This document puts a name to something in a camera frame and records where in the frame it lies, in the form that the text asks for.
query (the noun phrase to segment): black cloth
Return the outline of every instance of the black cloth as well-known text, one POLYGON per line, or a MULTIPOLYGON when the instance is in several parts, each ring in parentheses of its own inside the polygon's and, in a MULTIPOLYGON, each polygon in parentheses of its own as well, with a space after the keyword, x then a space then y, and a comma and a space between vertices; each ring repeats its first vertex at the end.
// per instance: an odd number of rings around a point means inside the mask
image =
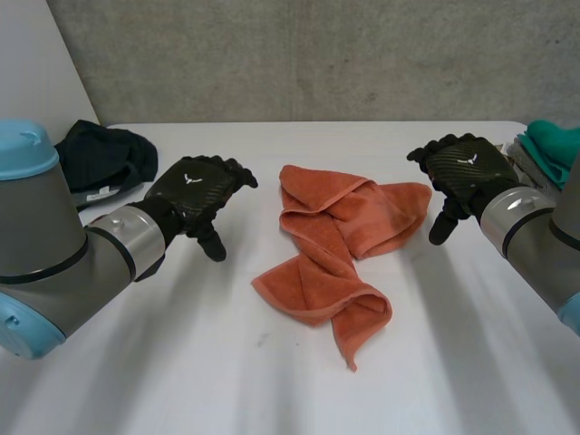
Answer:
POLYGON ((128 130, 77 121, 55 148, 79 211, 153 181, 157 174, 155 146, 128 130))
POLYGON ((488 140, 452 134, 432 140, 407 156, 429 175, 435 190, 446 195, 443 210, 429 233, 433 245, 450 236, 458 222, 483 210, 500 193, 520 186, 516 172, 488 140))

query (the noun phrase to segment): blue joint cap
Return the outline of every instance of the blue joint cap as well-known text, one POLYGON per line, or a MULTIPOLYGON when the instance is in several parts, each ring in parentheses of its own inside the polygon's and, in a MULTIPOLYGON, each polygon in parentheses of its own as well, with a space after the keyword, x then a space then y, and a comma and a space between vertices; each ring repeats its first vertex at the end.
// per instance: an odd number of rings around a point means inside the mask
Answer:
POLYGON ((0 181, 25 179, 58 164, 46 130, 25 120, 0 121, 0 181))
POLYGON ((0 346, 8 352, 37 360, 65 341, 61 330, 46 317, 0 293, 0 346))
POLYGON ((580 293, 576 293, 558 310, 558 319, 580 336, 580 293))

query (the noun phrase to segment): towel fold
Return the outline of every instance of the towel fold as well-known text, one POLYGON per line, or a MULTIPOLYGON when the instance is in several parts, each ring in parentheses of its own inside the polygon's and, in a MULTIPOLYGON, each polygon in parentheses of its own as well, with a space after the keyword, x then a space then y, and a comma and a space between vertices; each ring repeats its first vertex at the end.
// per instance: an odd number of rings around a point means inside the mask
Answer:
POLYGON ((391 319, 389 300, 356 273, 357 259, 402 247, 427 215, 431 190, 419 183, 378 186, 340 172, 284 166, 281 228, 300 253, 253 281, 269 304, 294 319, 333 322, 355 371, 354 354, 391 319))
POLYGON ((554 202, 558 201, 560 188, 537 166, 518 138, 506 143, 501 152, 508 157, 521 183, 538 189, 554 202))
POLYGON ((537 165, 563 189, 580 151, 580 129, 564 130, 549 121, 534 121, 517 135, 537 165))

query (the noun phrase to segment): teal cloth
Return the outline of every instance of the teal cloth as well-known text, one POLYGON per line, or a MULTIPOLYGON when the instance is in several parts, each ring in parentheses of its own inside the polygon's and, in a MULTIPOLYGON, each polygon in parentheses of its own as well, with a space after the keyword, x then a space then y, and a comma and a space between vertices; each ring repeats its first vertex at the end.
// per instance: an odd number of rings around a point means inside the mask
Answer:
POLYGON ((537 166, 562 189, 580 151, 580 129, 564 130, 549 121, 534 121, 526 134, 517 137, 537 166))

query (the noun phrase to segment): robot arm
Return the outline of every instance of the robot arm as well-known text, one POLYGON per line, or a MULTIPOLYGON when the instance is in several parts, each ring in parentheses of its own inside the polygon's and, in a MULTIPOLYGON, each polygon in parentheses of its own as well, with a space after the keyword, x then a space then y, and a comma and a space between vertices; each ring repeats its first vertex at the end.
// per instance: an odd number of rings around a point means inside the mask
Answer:
POLYGON ((212 221, 232 194, 257 187, 235 160, 184 158, 141 202, 83 228, 46 132, 11 125, 0 129, 0 345, 27 359, 44 357, 153 275, 175 236, 224 260, 212 221))
POLYGON ((580 156, 557 205, 519 184, 499 151, 470 134, 433 140, 408 160, 446 195, 430 241, 443 243, 460 219, 474 215, 498 252, 580 335, 580 156))
POLYGON ((481 230, 499 253, 580 335, 580 157, 557 205, 535 189, 497 195, 481 230))

